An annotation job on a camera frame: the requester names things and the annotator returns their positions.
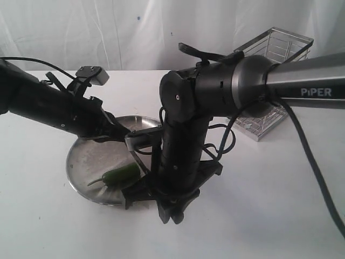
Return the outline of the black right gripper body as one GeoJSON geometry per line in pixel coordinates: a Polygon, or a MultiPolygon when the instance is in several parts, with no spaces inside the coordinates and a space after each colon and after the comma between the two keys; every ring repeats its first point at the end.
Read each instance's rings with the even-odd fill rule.
{"type": "Polygon", "coordinates": [[[213,175],[221,175],[223,166],[216,161],[201,161],[197,168],[196,178],[186,190],[174,190],[165,185],[155,174],[148,173],[130,187],[122,190],[125,208],[129,209],[135,202],[156,201],[161,221],[166,224],[173,220],[179,224],[184,219],[184,211],[191,202],[199,197],[200,187],[213,175]]]}

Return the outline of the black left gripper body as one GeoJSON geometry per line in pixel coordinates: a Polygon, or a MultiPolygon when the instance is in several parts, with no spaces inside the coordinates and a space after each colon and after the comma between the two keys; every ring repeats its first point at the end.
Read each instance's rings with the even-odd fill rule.
{"type": "Polygon", "coordinates": [[[130,130],[124,125],[124,118],[125,116],[115,117],[112,113],[103,110],[98,121],[91,122],[84,132],[76,133],[76,135],[83,140],[92,140],[98,143],[125,142],[126,135],[134,130],[130,130]]]}

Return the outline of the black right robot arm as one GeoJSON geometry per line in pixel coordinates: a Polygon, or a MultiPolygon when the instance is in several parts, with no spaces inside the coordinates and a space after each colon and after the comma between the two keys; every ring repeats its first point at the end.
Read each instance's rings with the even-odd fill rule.
{"type": "Polygon", "coordinates": [[[344,108],[344,54],[275,64],[263,56],[234,53],[229,60],[168,72],[160,82],[165,110],[161,129],[129,134],[127,146],[152,146],[151,170],[123,190],[126,206],[154,200],[162,222],[180,223],[200,187],[222,172],[227,151],[222,139],[218,152],[201,160],[205,137],[214,117],[261,117],[271,106],[344,108]]]}

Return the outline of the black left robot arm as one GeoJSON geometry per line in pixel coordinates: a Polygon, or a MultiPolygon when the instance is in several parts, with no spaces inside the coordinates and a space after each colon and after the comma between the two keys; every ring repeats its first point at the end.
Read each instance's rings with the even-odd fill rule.
{"type": "Polygon", "coordinates": [[[64,86],[49,72],[48,83],[1,58],[1,114],[8,112],[96,142],[124,142],[130,130],[102,108],[97,97],[85,98],[92,85],[102,86],[108,73],[100,66],[83,66],[64,86]]]}

